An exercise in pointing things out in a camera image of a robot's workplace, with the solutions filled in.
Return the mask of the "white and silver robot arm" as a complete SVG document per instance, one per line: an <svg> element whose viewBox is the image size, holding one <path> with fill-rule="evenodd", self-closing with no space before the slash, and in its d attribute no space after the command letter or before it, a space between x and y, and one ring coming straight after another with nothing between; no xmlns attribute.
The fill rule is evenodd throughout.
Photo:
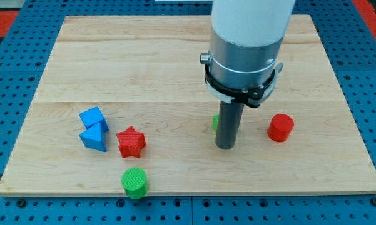
<svg viewBox="0 0 376 225"><path fill-rule="evenodd" d="M273 92L278 52L295 0L214 0L208 52L201 54L208 90L224 103L257 108Z"/></svg>

